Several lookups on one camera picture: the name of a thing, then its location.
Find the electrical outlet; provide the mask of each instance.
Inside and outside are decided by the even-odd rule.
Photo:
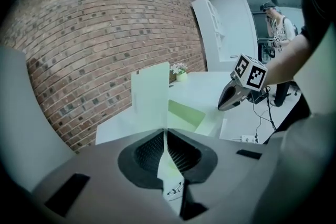
[[[253,135],[242,135],[241,139],[243,143],[258,144],[258,142],[256,142],[256,139]]]

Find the white table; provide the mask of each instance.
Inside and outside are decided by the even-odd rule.
[[[230,72],[191,72],[187,81],[171,83],[169,99],[195,109],[217,107],[220,94],[229,81]],[[137,133],[135,125],[132,125],[134,117],[136,114],[130,107],[100,124],[96,145]]]

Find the floor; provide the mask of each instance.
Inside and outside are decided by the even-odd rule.
[[[275,94],[275,92],[276,86],[271,86],[269,93],[270,101],[274,99],[272,95]],[[289,88],[288,93],[291,93],[291,95],[286,97],[282,106],[272,106],[270,109],[276,127],[282,123],[301,96],[300,91],[298,91],[296,96],[294,95],[295,90],[292,86]],[[259,104],[254,106],[252,103],[244,101],[241,105],[226,112],[220,138],[238,141],[242,135],[254,136],[256,134],[256,129],[258,128],[257,134],[259,144],[266,141],[273,133],[272,125],[264,119],[261,119],[260,125],[260,118],[253,112],[253,107],[258,115],[269,120],[267,99],[262,100]]]

